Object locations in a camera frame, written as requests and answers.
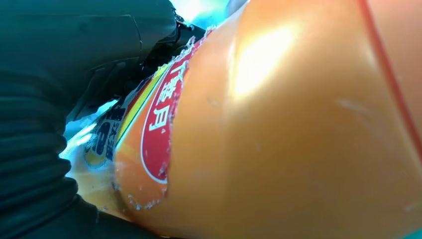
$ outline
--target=shiny surface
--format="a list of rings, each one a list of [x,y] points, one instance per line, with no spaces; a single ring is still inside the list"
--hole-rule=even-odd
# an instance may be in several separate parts
[[[81,191],[93,183],[84,173],[95,175],[105,188],[90,202],[113,201],[129,220],[179,238],[373,239],[416,231],[421,161],[398,93],[409,96],[392,87],[396,75],[368,9],[365,1],[252,0],[190,60],[160,202],[139,210],[128,200],[157,193],[139,187],[149,181],[131,151],[136,134],[127,143],[123,133],[117,149],[125,150],[112,172],[121,189],[111,194],[101,181],[108,171],[80,169]],[[138,126],[127,124],[138,135],[145,114]]]

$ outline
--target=orange bottle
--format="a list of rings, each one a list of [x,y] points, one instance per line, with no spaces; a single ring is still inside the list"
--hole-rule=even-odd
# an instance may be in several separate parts
[[[402,238],[422,225],[418,3],[252,0],[77,135],[70,176],[163,236]]]

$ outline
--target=scratch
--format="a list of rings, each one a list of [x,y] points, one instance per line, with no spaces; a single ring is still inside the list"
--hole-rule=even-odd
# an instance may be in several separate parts
[[[407,213],[411,213],[412,211],[414,211],[417,208],[420,208],[421,206],[422,206],[422,202],[412,203],[412,204],[409,204],[405,207],[405,211]]]
[[[360,114],[368,114],[369,110],[359,103],[355,103],[346,99],[338,99],[335,101],[339,106]]]
[[[221,106],[221,104],[218,101],[214,100],[210,96],[207,96],[207,101],[213,107],[220,107]]]

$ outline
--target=black fabric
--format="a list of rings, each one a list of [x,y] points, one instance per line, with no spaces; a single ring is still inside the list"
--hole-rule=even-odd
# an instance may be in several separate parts
[[[139,66],[174,31],[171,8],[167,0],[0,0],[1,239],[159,238],[83,201],[58,153],[66,118],[97,94],[87,88]]]

